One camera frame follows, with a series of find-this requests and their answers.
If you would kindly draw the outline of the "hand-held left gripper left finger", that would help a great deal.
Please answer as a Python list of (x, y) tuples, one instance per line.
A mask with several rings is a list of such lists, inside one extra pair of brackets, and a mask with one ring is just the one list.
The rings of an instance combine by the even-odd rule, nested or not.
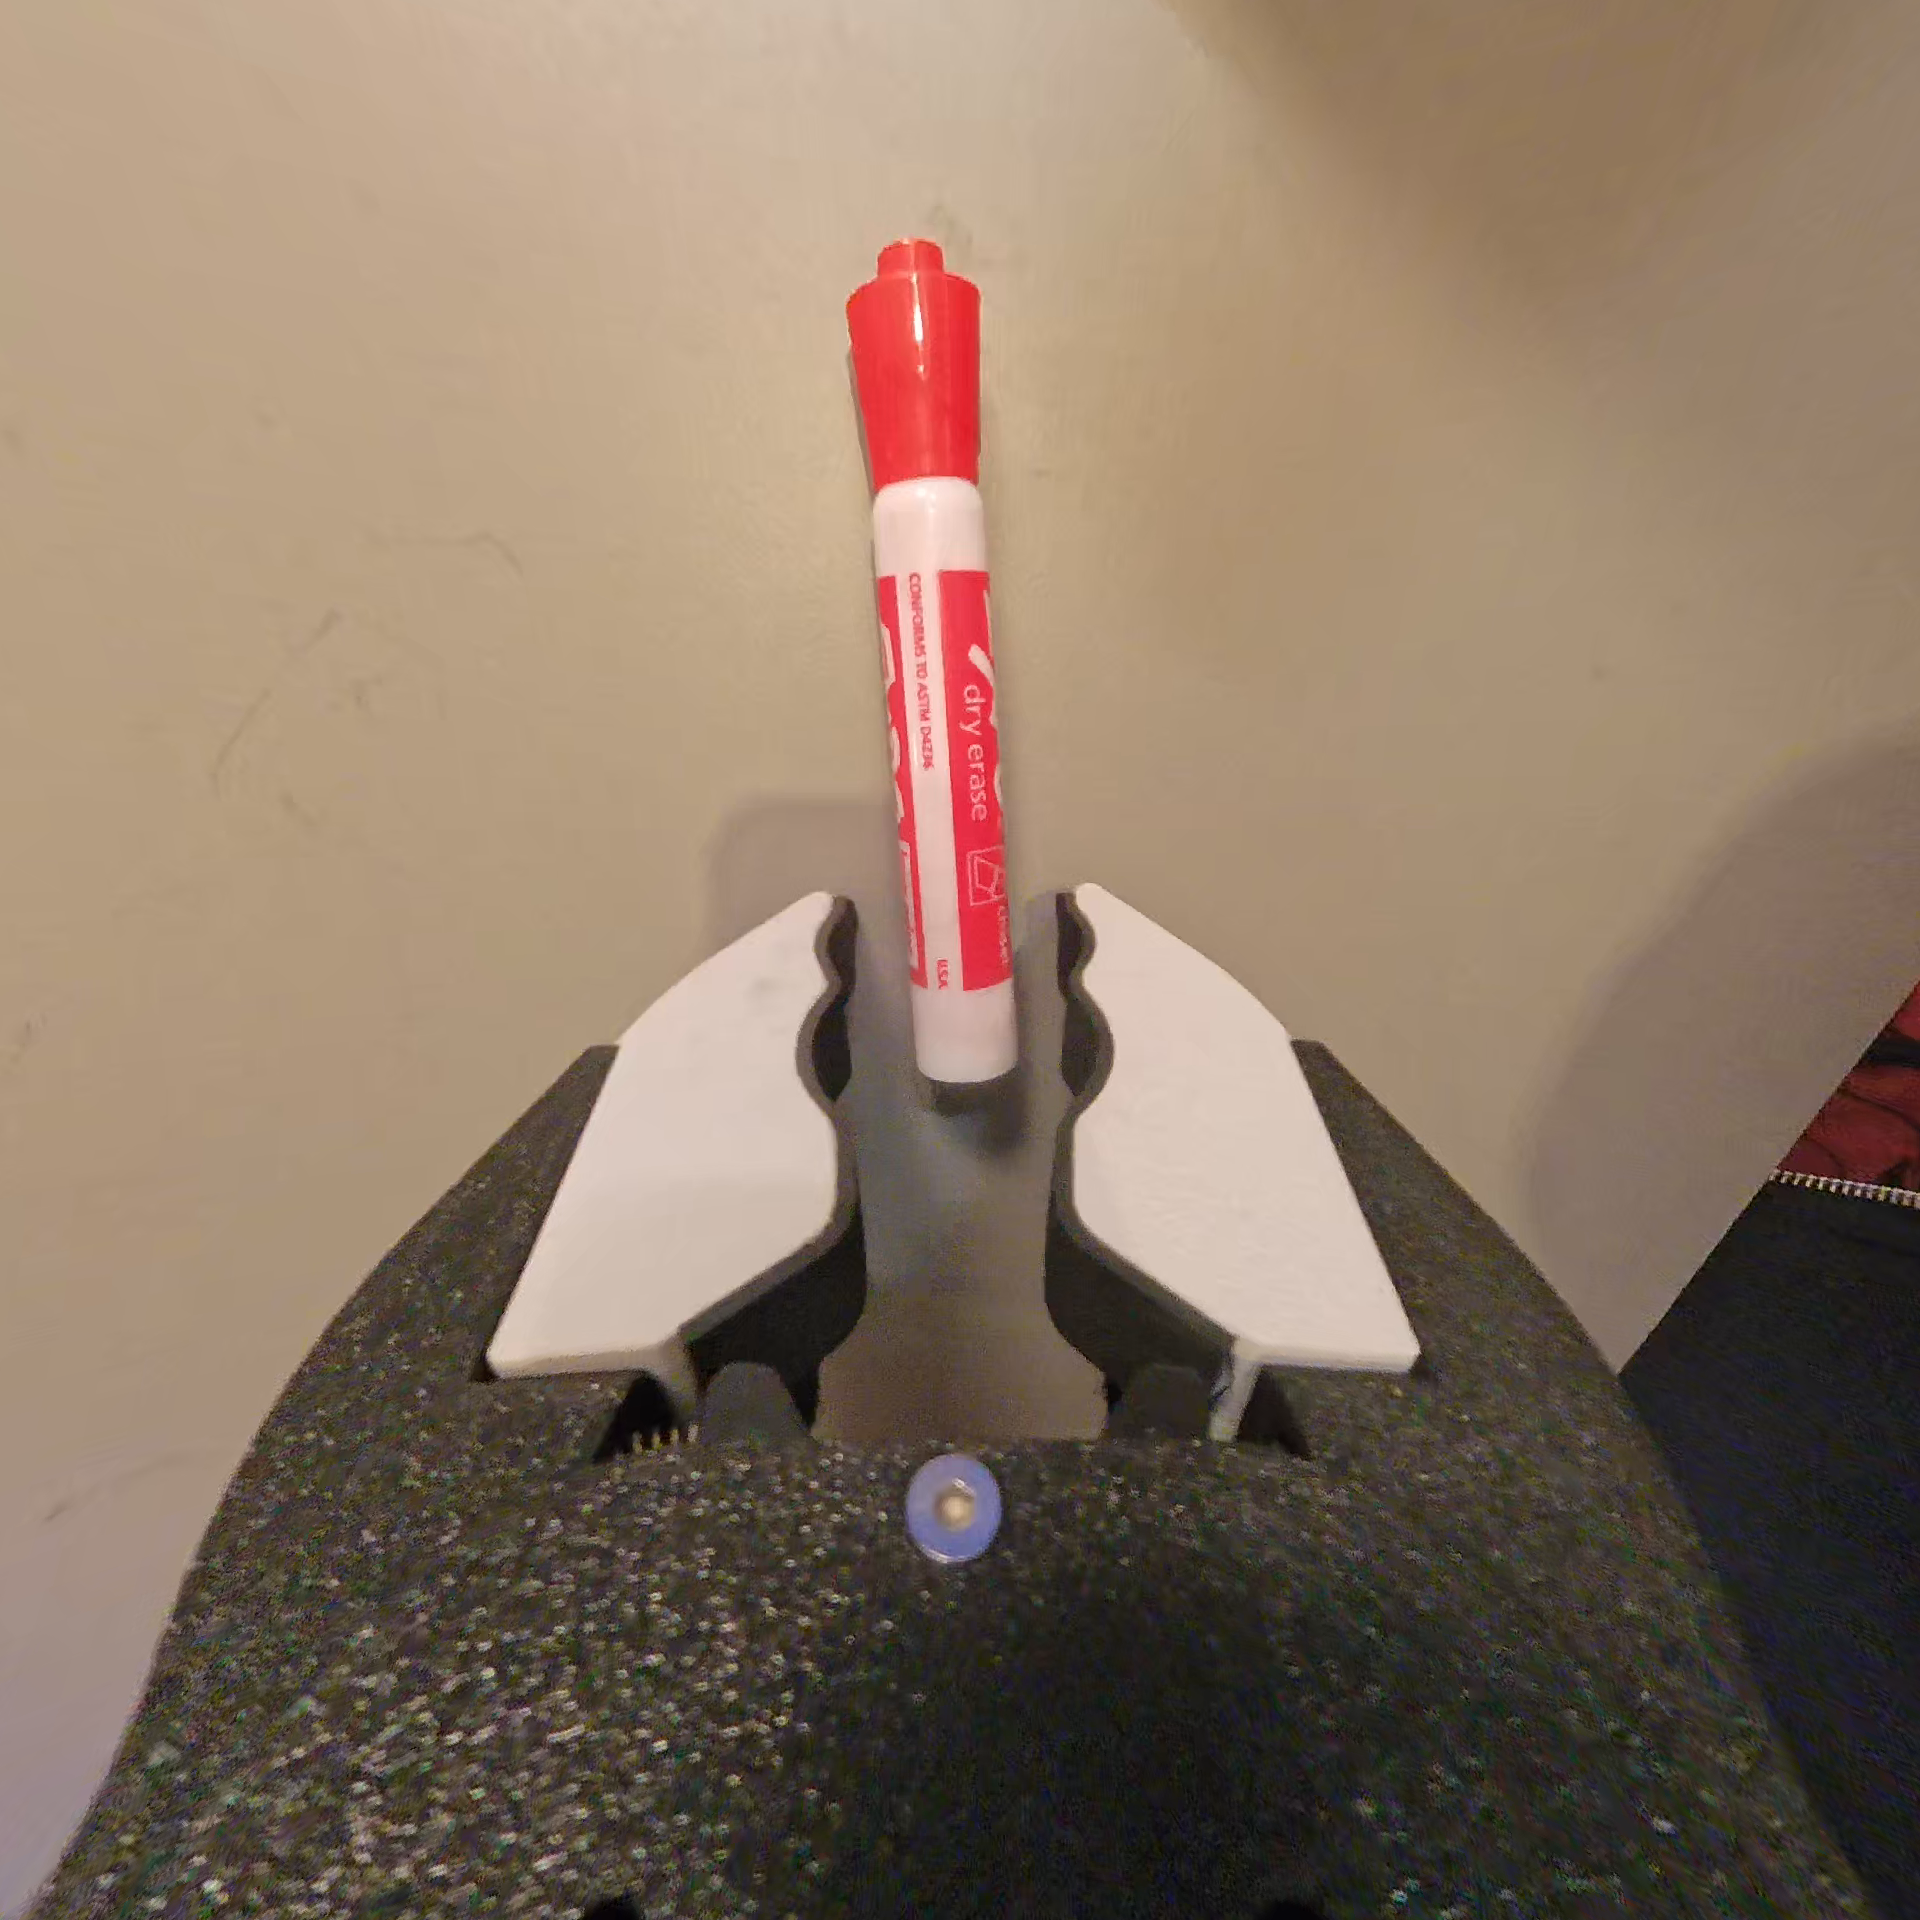
[(843, 1092), (857, 911), (810, 893), (616, 1044), (487, 1344), (496, 1378), (645, 1375), (696, 1410), (738, 1362), (811, 1410), (867, 1304)]

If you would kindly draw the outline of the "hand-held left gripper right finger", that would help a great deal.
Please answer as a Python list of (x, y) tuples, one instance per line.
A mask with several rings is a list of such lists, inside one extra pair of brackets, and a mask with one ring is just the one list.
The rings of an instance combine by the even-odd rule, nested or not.
[(1298, 1049), (1113, 891), (1057, 897), (1061, 1077), (1046, 1305), (1105, 1435), (1301, 1435), (1289, 1380), (1414, 1378), (1422, 1343)]

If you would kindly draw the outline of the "red dry erase marker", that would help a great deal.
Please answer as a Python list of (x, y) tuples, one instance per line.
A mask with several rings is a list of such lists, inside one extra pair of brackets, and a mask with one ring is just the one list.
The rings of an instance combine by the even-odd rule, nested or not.
[(848, 300), (919, 1073), (1018, 1066), (993, 570), (981, 475), (981, 295), (941, 245), (879, 253)]

